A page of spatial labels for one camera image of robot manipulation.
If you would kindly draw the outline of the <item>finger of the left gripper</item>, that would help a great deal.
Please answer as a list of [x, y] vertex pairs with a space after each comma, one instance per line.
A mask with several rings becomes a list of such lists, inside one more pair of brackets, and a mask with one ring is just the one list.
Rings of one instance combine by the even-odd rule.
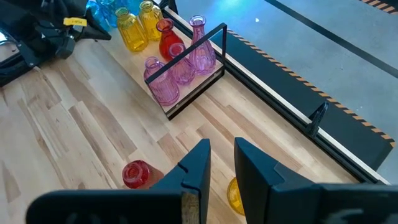
[[74, 51], [75, 48], [75, 40], [72, 36], [67, 36], [63, 38], [63, 42], [62, 44], [58, 47], [55, 55], [58, 58], [62, 58], [62, 59], [66, 59], [69, 56], [71, 56], [71, 54]]
[[74, 29], [75, 40], [111, 40], [111, 35], [105, 29], [103, 29], [98, 22], [95, 21], [93, 13], [90, 9], [86, 10], [84, 19], [87, 21], [87, 26], [82, 27], [81, 30]]

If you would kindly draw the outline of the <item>red bulb glass vase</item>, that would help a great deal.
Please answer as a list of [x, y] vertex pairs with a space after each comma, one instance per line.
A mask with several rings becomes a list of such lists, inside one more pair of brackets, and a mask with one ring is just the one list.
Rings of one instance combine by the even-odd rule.
[[183, 43], [183, 40], [174, 32], [174, 22], [171, 19], [161, 19], [156, 24], [157, 30], [161, 33], [159, 52], [166, 62], [172, 60], [169, 48], [172, 44]]

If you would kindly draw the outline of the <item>red cylinder glass vase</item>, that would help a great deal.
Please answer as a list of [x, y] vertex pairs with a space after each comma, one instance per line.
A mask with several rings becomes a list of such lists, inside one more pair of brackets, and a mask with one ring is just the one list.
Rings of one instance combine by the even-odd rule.
[[128, 163], [123, 171], [124, 184], [130, 189], [149, 189], [164, 177], [164, 174], [143, 160]]

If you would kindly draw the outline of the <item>teal diamond-pattern glass vase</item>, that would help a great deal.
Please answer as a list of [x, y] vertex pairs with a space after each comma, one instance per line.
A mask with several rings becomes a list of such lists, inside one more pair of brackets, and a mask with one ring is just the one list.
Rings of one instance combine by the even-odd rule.
[[140, 4], [143, 0], [121, 0], [123, 6], [129, 9], [131, 14], [137, 16], [140, 11]]

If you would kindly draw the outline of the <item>black mat orange striped edge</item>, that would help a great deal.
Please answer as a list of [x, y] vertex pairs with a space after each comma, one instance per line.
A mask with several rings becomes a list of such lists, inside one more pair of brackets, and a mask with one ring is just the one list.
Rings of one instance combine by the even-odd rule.
[[388, 14], [398, 15], [398, 0], [359, 0]]
[[220, 32], [211, 41], [219, 47], [226, 44], [230, 59], [248, 69], [305, 117], [328, 103], [319, 130], [325, 131], [371, 169], [377, 170], [396, 146], [388, 134], [234, 31]]

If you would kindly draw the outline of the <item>yellow ribbed glass vase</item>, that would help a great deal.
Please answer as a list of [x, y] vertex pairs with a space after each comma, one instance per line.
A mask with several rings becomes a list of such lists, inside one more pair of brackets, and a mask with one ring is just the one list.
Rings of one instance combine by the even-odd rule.
[[139, 7], [139, 19], [148, 39], [151, 41], [159, 41], [161, 32], [157, 30], [156, 24], [163, 19], [160, 8], [154, 5], [150, 0], [142, 1]]
[[120, 7], [115, 11], [117, 28], [122, 40], [131, 52], [140, 52], [148, 46], [148, 38], [140, 22], [126, 7]]

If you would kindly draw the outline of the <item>black frame clamp bracket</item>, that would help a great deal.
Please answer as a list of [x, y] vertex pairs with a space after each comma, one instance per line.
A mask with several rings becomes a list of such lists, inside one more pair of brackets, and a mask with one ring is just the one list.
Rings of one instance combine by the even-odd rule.
[[319, 130], [319, 125], [329, 108], [329, 102], [323, 102], [309, 117], [310, 122], [305, 128], [305, 133], [310, 137], [314, 138]]

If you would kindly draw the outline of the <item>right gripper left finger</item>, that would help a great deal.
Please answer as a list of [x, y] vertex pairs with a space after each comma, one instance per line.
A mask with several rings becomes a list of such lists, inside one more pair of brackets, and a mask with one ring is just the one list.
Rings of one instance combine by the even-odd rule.
[[147, 190], [57, 190], [37, 197], [26, 224], [206, 224], [211, 145], [202, 139]]

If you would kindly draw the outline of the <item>pink bulb swirl glass vase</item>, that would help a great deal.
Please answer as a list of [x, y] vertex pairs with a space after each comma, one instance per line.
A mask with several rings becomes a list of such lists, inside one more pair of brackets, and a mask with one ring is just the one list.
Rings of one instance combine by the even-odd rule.
[[[185, 50], [183, 43], [174, 43], [169, 48], [169, 54], [175, 58]], [[179, 85], [189, 85], [195, 78], [195, 69], [187, 57], [181, 58], [169, 71]]]

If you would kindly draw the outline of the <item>teal embossed glass vase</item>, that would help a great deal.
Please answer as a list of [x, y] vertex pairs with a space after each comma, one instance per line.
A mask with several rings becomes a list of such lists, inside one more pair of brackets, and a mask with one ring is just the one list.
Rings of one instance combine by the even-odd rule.
[[120, 7], [120, 0], [89, 0], [86, 4], [86, 9], [91, 11], [95, 21], [106, 31], [117, 28], [115, 12]]

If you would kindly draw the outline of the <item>black table edge frame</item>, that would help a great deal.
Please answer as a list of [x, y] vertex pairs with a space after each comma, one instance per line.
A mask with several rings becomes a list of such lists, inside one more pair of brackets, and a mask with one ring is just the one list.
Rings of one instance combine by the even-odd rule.
[[[160, 4], [163, 15], [173, 20], [177, 29], [188, 36], [193, 34], [190, 18], [201, 15], [206, 19], [207, 32], [224, 22], [227, 31], [232, 30], [248, 40], [231, 28], [225, 18], [217, 19], [206, 13], [205, 0], [190, 0], [184, 7], [175, 0], [156, 2]], [[206, 108], [212, 120], [223, 123], [229, 119], [234, 123], [233, 127], [225, 126], [220, 131], [222, 138], [227, 141], [234, 141], [236, 137], [245, 138], [315, 182], [385, 182], [376, 170], [368, 167], [325, 131], [318, 130], [317, 135], [310, 138], [305, 133], [309, 117], [305, 117], [227, 54], [226, 71], [215, 86], [194, 101], [194, 105]]]

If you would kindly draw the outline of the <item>small yellow diamond-cut vase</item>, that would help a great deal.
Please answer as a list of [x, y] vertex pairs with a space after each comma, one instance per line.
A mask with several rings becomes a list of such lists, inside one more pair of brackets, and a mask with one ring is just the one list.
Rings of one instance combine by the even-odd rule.
[[238, 182], [236, 177], [234, 177], [228, 185], [227, 188], [227, 199], [230, 207], [238, 214], [245, 216], [243, 202], [241, 200], [241, 195], [239, 192]]

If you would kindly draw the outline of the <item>black metal shelf frame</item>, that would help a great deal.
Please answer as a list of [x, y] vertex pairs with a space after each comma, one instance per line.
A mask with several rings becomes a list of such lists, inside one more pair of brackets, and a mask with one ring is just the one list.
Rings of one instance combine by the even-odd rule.
[[185, 96], [181, 100], [176, 101], [175, 104], [168, 110], [163, 109], [162, 105], [160, 105], [158, 103], [158, 101], [155, 99], [155, 101], [159, 104], [159, 106], [161, 107], [161, 109], [163, 110], [165, 116], [167, 117], [167, 119], [169, 121], [171, 121], [174, 117], [176, 117], [176, 115], [178, 115], [181, 111], [183, 111], [190, 103], [192, 103], [195, 99], [197, 99], [205, 90], [209, 89], [209, 87], [211, 87], [216, 81], [218, 81], [224, 75], [225, 68], [226, 68], [227, 28], [228, 27], [224, 22], [220, 23], [217, 27], [212, 29], [204, 37], [202, 37], [200, 40], [198, 40], [193, 45], [191, 45], [188, 49], [183, 51], [179, 56], [177, 56], [176, 58], [172, 59], [170, 62], [165, 64], [161, 69], [159, 69], [157, 72], [155, 72], [151, 77], [147, 78], [146, 80], [144, 79], [144, 83], [149, 88], [149, 84], [151, 82], [153, 82], [157, 77], [159, 77], [161, 74], [163, 74], [166, 70], [173, 67], [181, 58], [186, 57], [193, 50], [195, 50], [199, 45], [204, 43], [204, 41], [209, 40], [211, 37], [213, 37], [219, 31], [221, 31], [221, 30], [223, 31], [221, 53], [216, 53], [217, 57], [218, 57], [218, 62], [221, 63], [221, 67], [217, 68], [214, 72], [212, 72], [208, 78], [205, 78], [193, 90], [189, 90], [187, 93], [187, 96]]

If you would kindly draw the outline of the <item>pink cone glass vase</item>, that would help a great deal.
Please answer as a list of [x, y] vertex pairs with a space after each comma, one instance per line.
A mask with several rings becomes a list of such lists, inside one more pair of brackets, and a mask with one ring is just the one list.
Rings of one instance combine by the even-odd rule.
[[[193, 29], [193, 38], [191, 42], [193, 45], [205, 36], [206, 19], [204, 16], [195, 15], [190, 18], [189, 24]], [[210, 41], [204, 41], [204, 43], [193, 50], [189, 55], [189, 60], [197, 74], [206, 75], [211, 73], [216, 65], [216, 55]]]

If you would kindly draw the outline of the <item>pink ribbed glass vase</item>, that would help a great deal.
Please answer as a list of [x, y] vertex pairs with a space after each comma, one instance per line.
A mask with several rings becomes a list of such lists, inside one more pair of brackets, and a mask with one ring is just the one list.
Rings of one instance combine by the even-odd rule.
[[[149, 57], [145, 61], [144, 79], [151, 77], [155, 72], [161, 69], [165, 64], [157, 57]], [[179, 96], [179, 88], [173, 76], [166, 70], [149, 84], [152, 94], [158, 103], [162, 106], [170, 106], [175, 103]]]

